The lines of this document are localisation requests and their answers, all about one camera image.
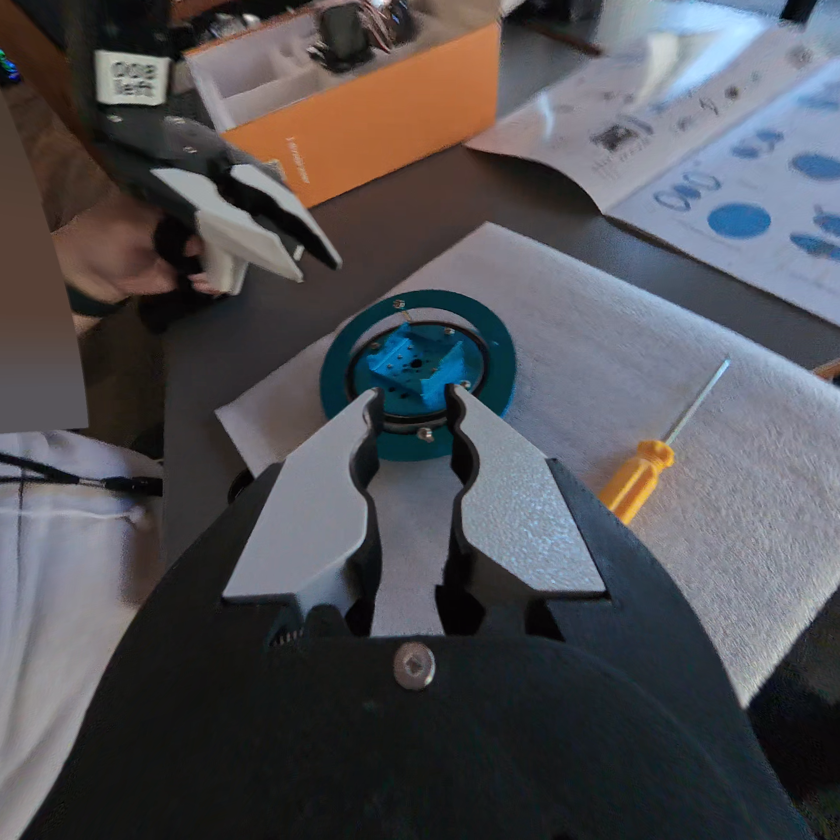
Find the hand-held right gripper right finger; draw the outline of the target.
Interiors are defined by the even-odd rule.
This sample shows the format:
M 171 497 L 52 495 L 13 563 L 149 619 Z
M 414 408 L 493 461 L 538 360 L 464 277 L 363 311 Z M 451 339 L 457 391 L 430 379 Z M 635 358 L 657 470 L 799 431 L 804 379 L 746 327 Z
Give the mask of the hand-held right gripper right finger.
M 463 385 L 445 399 L 460 489 L 434 596 L 444 634 L 560 636 L 553 602 L 607 591 L 550 459 Z

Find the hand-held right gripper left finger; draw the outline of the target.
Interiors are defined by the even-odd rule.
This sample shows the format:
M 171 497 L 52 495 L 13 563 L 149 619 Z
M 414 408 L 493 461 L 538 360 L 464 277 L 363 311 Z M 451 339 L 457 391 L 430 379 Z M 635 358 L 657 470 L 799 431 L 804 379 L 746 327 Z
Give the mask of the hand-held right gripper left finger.
M 301 637 L 318 607 L 370 632 L 382 541 L 369 486 L 383 423 L 383 390 L 368 389 L 281 464 L 223 591 L 236 605 L 278 604 L 271 637 Z

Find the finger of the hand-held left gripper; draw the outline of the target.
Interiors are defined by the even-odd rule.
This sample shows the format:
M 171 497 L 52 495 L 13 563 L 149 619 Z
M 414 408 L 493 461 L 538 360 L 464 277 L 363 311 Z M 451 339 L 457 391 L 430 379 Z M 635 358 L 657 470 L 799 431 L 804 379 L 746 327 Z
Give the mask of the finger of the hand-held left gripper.
M 192 206 L 207 282 L 244 282 L 250 265 L 303 282 L 301 269 L 279 236 L 222 198 L 207 176 L 184 170 L 151 173 Z
M 342 257 L 297 195 L 260 164 L 234 164 L 229 169 L 232 204 L 258 222 L 268 222 L 332 270 L 343 265 Z

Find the blue metal turntable bearing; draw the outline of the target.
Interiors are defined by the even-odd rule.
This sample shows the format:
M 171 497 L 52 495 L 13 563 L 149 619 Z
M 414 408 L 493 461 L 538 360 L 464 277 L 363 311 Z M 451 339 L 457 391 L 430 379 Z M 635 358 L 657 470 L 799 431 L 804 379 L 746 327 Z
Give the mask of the blue metal turntable bearing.
M 447 385 L 504 417 L 517 372 L 511 334 L 494 311 L 454 291 L 415 290 L 375 303 L 339 331 L 322 363 L 319 395 L 330 420 L 362 392 L 380 389 L 380 458 L 421 462 L 452 453 Z

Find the dark grey desk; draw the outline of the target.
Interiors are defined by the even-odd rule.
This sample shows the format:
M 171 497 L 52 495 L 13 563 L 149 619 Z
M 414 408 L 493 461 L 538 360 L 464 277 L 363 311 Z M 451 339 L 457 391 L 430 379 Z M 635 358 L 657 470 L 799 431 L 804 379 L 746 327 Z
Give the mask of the dark grey desk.
M 272 408 L 289 432 L 297 401 L 318 387 L 321 355 L 343 324 L 485 223 L 548 246 L 732 331 L 811 373 L 838 356 L 838 327 L 595 210 L 542 164 L 458 145 L 334 198 L 314 215 L 343 258 L 305 258 L 301 285 L 255 269 L 239 297 L 210 304 L 163 334 L 157 416 L 164 458 L 163 568 L 226 508 L 245 467 L 215 411 L 277 371 L 291 395 Z M 773 769 L 819 838 L 838 838 L 838 588 L 747 705 Z

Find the person's left hand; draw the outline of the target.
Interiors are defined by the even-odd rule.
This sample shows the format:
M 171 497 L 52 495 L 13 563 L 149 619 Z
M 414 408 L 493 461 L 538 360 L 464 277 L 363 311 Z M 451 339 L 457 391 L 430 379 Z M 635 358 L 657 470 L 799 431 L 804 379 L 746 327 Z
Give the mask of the person's left hand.
M 154 247 L 162 211 L 110 192 L 51 234 L 64 280 L 106 303 L 176 288 L 175 268 Z

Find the orange cardboard box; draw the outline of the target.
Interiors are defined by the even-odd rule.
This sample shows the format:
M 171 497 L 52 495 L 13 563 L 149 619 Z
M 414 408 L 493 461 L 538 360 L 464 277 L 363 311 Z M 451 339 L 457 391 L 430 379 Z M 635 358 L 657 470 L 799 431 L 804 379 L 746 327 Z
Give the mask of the orange cardboard box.
M 314 207 L 477 136 L 496 120 L 499 2 L 409 2 L 415 34 L 338 72 L 313 58 L 310 3 L 185 53 L 220 135 L 276 163 Z

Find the black wristband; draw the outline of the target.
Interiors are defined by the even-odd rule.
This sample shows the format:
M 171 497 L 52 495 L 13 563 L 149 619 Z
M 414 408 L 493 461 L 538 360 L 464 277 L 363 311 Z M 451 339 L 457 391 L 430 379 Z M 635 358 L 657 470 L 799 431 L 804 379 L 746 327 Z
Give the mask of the black wristband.
M 101 301 L 90 297 L 68 283 L 66 283 L 66 293 L 73 314 L 84 319 L 100 320 L 107 318 L 120 312 L 129 302 L 128 298 L 116 302 Z

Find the black servo motor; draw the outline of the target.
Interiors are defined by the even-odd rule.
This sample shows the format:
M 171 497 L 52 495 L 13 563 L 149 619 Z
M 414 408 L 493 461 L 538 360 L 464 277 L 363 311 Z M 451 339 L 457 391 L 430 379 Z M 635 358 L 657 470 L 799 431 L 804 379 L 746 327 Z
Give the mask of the black servo motor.
M 333 72 L 354 70 L 373 57 L 373 48 L 362 22 L 358 2 L 321 7 L 318 12 L 318 34 L 322 62 Z

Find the white foam sheet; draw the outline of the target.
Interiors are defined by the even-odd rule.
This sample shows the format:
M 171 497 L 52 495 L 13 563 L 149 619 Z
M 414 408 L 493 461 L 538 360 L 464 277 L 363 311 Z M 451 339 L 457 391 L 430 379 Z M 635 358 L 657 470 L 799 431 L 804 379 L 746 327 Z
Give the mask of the white foam sheet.
M 631 527 L 666 567 L 746 707 L 838 588 L 838 389 L 735 332 L 485 223 L 392 290 L 496 313 L 518 377 L 507 422 L 594 492 L 664 438 L 724 358 Z

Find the person's white shirt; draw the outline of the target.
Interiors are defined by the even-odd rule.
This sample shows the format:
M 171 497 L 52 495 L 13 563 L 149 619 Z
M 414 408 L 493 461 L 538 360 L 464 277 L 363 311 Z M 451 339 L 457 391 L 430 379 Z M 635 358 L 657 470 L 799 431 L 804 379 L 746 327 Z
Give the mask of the person's white shirt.
M 2 463 L 1 837 L 56 781 L 104 669 L 163 573 L 158 497 Z

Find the white instruction booklet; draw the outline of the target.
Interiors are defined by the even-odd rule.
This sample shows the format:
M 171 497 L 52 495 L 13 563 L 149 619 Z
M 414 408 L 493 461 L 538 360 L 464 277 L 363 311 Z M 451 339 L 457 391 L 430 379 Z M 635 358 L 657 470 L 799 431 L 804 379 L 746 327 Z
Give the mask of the white instruction booklet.
M 838 325 L 839 61 L 781 24 L 661 28 L 467 142 L 545 165 L 600 213 Z

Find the yellow handled screwdriver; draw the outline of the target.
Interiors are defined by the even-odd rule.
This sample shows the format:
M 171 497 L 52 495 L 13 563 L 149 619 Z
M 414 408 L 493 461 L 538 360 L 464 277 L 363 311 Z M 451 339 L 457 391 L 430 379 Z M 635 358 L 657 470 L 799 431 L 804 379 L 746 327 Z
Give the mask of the yellow handled screwdriver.
M 599 499 L 622 524 L 628 525 L 635 519 L 654 494 L 662 474 L 675 464 L 674 444 L 677 437 L 700 410 L 730 365 L 731 359 L 724 358 L 693 401 L 677 417 L 667 435 L 662 439 L 638 443 L 635 454 L 607 482 Z

